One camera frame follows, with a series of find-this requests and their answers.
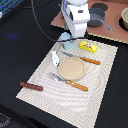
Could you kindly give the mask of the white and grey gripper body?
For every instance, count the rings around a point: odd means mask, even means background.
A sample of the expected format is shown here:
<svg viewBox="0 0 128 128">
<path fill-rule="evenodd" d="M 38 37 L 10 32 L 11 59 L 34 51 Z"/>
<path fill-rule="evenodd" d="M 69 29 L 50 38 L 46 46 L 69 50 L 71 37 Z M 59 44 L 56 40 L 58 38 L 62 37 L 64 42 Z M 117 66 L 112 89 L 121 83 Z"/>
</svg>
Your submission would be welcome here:
<svg viewBox="0 0 128 128">
<path fill-rule="evenodd" d="M 74 38 L 83 37 L 87 31 L 90 14 L 87 2 L 63 2 L 61 12 Z"/>
</svg>

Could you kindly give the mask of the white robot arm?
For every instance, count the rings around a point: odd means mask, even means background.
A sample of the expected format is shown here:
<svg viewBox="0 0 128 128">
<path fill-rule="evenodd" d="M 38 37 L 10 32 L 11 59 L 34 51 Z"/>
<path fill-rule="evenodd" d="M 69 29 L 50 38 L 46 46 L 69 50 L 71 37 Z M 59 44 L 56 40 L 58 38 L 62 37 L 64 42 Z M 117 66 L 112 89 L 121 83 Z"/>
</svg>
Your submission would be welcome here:
<svg viewBox="0 0 128 128">
<path fill-rule="evenodd" d="M 74 38 L 83 37 L 90 20 L 88 0 L 62 0 L 61 12 Z"/>
</svg>

